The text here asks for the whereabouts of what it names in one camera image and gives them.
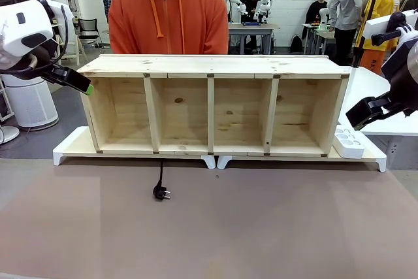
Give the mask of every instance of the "man in orange hoodie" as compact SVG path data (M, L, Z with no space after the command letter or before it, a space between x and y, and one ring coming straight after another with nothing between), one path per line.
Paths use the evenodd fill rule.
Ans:
M115 54L227 54L225 0L113 0Z

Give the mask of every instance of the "shelf compartment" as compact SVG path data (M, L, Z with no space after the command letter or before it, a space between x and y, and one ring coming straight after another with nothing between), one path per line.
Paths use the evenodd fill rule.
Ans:
M146 78L154 149L160 154L208 153L208 81Z
M272 156L321 157L330 152L346 80L279 80Z
M271 80L215 79L215 155L263 156L263 126L267 114L263 99L270 99Z
M141 78L93 78L83 95L97 151L104 154L152 154L144 82Z

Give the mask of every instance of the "yellow jacket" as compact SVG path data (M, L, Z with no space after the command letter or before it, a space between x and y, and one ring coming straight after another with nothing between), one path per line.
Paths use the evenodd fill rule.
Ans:
M366 19L367 19L371 4L372 4L372 0L368 0L367 7L364 10L364 20L360 28L359 36L357 36L357 41L355 43L356 47L360 46L360 40L361 40L360 35L363 34L364 26L366 25ZM380 18L381 16L388 16L394 13L393 7L394 7L394 0L376 0L371 19ZM364 42L363 48L370 49L370 50L380 50L382 52L385 52L390 47L396 46L397 42L398 40L391 40L391 41L384 42L380 46L373 46L372 41L368 39Z

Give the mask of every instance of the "gray jacket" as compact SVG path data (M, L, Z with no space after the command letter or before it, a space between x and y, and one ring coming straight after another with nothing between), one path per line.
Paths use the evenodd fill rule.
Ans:
M340 15L337 18L337 8L340 6ZM362 0L334 0L330 4L331 27L349 31L356 29L361 18Z

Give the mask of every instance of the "wooden base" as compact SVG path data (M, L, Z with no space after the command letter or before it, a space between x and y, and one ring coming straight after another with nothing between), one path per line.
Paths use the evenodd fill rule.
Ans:
M230 160L261 160L261 161L338 161L377 163L381 172L386 171L386 155L379 150L367 137L359 135L359 141L366 147L362 159L344 159L334 148L328 157L280 157L280 156L219 156L218 169L224 169ZM137 154L101 154L94 149L93 140L88 127L78 127L61 144L53 150L54 165L58 166L66 157L120 157L120 158L169 158L169 159L202 159L209 169L216 168L214 156L208 155L137 155Z

